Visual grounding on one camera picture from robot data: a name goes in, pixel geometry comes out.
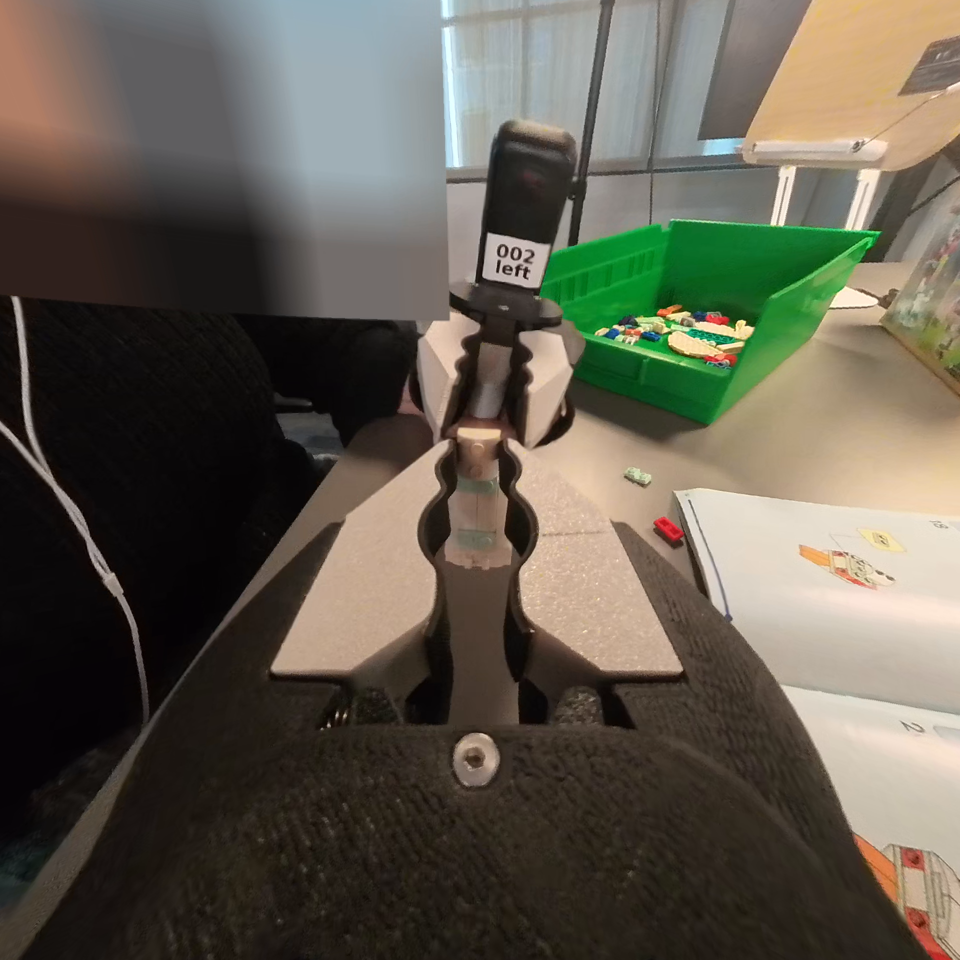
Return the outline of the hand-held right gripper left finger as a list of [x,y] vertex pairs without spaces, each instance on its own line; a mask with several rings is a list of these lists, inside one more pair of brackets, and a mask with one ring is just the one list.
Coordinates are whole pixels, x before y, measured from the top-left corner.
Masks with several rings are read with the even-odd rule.
[[437,554],[455,474],[442,440],[351,510],[270,665],[270,678],[383,690],[414,721],[450,717],[453,667]]

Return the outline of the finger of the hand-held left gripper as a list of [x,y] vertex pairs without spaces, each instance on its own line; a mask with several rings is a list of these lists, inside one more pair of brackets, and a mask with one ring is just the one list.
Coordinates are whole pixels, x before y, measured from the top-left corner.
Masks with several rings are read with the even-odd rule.
[[509,423],[517,441],[533,450],[545,438],[565,401],[573,364],[567,341],[549,329],[518,333],[512,351]]
[[463,386],[462,367],[469,357],[466,343],[473,335],[471,318],[450,317],[432,323],[419,338],[416,383],[435,444],[446,437],[457,412]]

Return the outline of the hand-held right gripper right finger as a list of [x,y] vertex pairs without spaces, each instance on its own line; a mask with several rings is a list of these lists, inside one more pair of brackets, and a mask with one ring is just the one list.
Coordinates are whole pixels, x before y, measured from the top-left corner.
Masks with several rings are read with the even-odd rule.
[[510,546],[499,722],[524,723],[522,686],[548,708],[571,688],[674,682],[684,668],[613,522],[516,440],[499,480]]

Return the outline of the green plastic bin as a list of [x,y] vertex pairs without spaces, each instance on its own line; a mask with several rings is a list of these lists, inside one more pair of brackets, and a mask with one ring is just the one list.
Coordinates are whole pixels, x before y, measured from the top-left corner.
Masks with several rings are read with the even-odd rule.
[[[673,220],[551,254],[543,294],[585,340],[575,374],[614,394],[710,425],[810,341],[879,234],[798,225]],[[668,334],[612,331],[659,310],[716,313],[750,332],[725,368],[678,353]]]

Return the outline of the long white lego assembly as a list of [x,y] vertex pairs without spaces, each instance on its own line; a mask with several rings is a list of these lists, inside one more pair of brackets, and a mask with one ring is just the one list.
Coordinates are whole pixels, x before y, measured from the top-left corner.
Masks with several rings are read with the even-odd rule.
[[459,426],[453,440],[454,484],[447,500],[445,560],[464,570],[505,569],[513,558],[506,534],[508,499],[500,484],[503,433],[491,423]]

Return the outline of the pile of loose lego pieces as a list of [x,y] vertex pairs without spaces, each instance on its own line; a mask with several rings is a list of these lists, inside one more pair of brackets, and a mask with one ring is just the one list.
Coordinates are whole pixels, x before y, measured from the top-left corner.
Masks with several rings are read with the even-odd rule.
[[716,311],[688,311],[680,304],[649,316],[624,315],[612,325],[592,330],[592,336],[629,348],[660,346],[671,354],[721,370],[738,365],[754,325]]

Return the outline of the open lego instruction booklet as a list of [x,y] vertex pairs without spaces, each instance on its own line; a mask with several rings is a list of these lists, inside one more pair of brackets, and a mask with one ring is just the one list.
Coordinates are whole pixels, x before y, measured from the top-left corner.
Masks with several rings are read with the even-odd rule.
[[675,491],[706,594],[780,683],[874,878],[959,956],[958,516]]

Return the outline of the yellow lego box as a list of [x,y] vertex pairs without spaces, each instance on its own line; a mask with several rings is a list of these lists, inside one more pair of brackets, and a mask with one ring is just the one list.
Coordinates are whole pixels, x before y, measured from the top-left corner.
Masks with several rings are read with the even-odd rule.
[[948,208],[902,289],[883,330],[959,393],[959,205]]

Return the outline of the black tripod pole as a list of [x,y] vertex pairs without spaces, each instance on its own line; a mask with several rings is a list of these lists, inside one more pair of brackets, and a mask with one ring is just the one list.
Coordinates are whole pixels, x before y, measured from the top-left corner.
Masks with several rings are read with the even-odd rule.
[[609,37],[612,27],[616,2],[601,1],[594,43],[592,66],[589,78],[589,87],[582,126],[580,154],[577,170],[569,193],[571,203],[570,221],[567,237],[567,246],[575,247],[579,243],[583,212],[589,183],[590,165],[594,147],[594,134],[601,96]]

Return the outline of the light wooden standing desk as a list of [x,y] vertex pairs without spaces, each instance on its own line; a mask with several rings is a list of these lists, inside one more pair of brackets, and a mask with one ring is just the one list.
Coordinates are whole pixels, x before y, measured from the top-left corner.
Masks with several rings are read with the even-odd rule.
[[933,159],[959,133],[957,1],[811,2],[744,138],[775,166],[782,227],[801,169],[854,171],[844,230],[866,225],[884,173]]

